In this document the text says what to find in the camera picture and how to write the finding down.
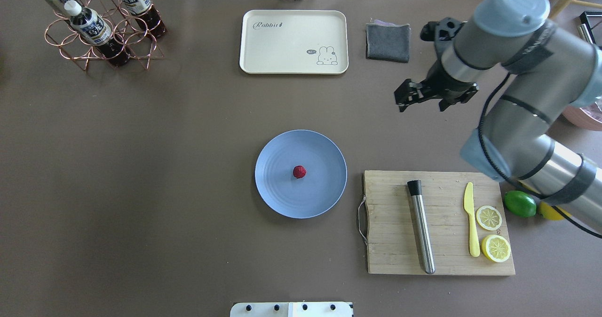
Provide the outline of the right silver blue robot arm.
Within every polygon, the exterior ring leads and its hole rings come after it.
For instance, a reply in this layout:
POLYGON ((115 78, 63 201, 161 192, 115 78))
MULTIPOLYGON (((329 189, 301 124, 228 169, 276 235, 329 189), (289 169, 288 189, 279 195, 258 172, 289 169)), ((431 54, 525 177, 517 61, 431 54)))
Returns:
POLYGON ((568 106, 601 98, 601 50, 548 18, 549 0, 484 0, 471 19, 424 26, 437 60, 421 83, 394 92, 404 111, 439 100, 439 109, 466 103, 488 69, 503 66, 514 80, 461 149, 462 158, 496 182, 523 185, 563 208, 601 236, 601 169, 547 135, 568 106))

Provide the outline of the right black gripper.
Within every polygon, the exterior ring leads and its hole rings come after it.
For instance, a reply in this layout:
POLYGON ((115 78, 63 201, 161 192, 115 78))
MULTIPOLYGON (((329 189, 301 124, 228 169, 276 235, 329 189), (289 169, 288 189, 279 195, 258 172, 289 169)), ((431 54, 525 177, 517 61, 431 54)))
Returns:
POLYGON ((436 61, 421 83, 405 79, 394 91, 394 98, 401 113, 405 112, 409 105, 422 103, 426 98, 440 98, 439 111, 445 111, 456 103, 468 103, 478 91, 479 86, 475 82, 467 83, 454 79, 445 71, 442 62, 436 61))

